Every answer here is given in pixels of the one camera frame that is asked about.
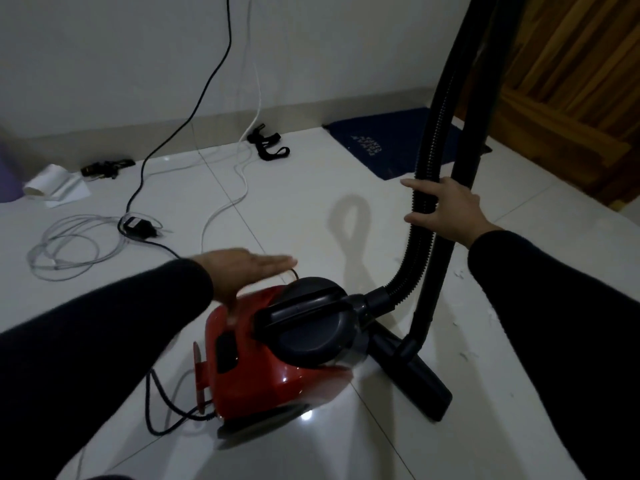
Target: vacuum cleaner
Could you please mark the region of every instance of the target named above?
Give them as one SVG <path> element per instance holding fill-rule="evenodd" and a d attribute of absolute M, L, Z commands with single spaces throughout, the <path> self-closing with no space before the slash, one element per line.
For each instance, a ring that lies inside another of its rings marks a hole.
<path fill-rule="evenodd" d="M 439 181 L 447 131 L 459 94 L 483 46 L 476 87 L 458 143 L 452 178 L 471 187 L 486 139 L 501 74 L 525 0 L 471 0 L 438 82 L 424 129 L 415 177 Z M 483 37 L 491 28 L 487 42 Z M 413 193 L 413 211 L 428 214 L 436 198 Z M 211 400 L 223 425 L 218 437 L 262 434 L 331 401 L 353 378 L 365 355 L 433 421 L 442 420 L 452 395 L 418 352 L 433 318 L 454 243 L 412 226 L 404 259 L 388 285 L 348 294 L 320 277 L 263 289 L 238 298 L 233 315 L 217 307 L 205 326 L 205 354 L 194 343 L 198 409 Z M 396 337 L 376 321 L 416 289 L 424 275 L 411 329 Z"/>

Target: blue mat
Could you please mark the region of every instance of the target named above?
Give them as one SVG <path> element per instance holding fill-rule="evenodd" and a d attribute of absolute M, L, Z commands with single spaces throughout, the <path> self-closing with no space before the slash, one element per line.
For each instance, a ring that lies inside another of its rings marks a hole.
<path fill-rule="evenodd" d="M 368 169 L 389 180 L 414 172 L 428 116 L 429 108 L 420 107 L 336 121 L 324 128 Z M 442 164 L 455 160 L 461 133 L 450 126 Z M 488 152 L 491 148 L 485 145 L 483 153 Z"/>

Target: vacuum cleaner lid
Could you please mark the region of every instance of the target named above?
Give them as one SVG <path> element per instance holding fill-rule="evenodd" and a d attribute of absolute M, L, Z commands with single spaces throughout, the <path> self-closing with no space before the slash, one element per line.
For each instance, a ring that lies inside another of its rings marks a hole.
<path fill-rule="evenodd" d="M 290 365 L 317 367 L 329 362 L 358 333 L 358 318 L 342 300 L 345 297 L 347 293 L 331 280 L 301 278 L 255 314 L 255 338 Z"/>

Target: black vacuum hose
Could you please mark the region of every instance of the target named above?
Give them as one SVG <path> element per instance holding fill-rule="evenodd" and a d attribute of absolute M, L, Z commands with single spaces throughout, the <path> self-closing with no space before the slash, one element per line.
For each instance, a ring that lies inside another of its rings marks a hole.
<path fill-rule="evenodd" d="M 415 165 L 415 177 L 440 181 L 440 166 L 444 144 L 458 103 L 458 97 L 476 58 L 496 0 L 471 0 L 453 44 L 431 104 L 431 112 L 422 135 L 420 154 Z M 430 214 L 436 208 L 436 197 L 413 192 L 414 212 Z M 402 302 L 418 286 L 427 265 L 433 233 L 423 227 L 411 226 L 404 259 L 394 278 L 385 286 L 394 305 Z"/>

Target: hand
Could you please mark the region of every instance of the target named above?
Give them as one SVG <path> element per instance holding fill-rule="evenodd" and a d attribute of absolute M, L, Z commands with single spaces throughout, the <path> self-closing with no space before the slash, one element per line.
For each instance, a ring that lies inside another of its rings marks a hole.
<path fill-rule="evenodd" d="M 438 198 L 438 206 L 434 213 L 412 212 L 406 215 L 404 220 L 409 224 L 426 227 L 445 239 L 459 242 L 466 248 L 470 248 L 482 234 L 502 230 L 484 217 L 480 210 L 480 197 L 450 177 L 441 178 L 439 184 L 413 178 L 404 178 L 400 183 Z"/>
<path fill-rule="evenodd" d="M 297 265 L 291 256 L 265 256 L 235 248 L 210 251 L 191 258 L 211 277 L 213 299 L 231 308 L 247 285 L 284 273 Z"/>

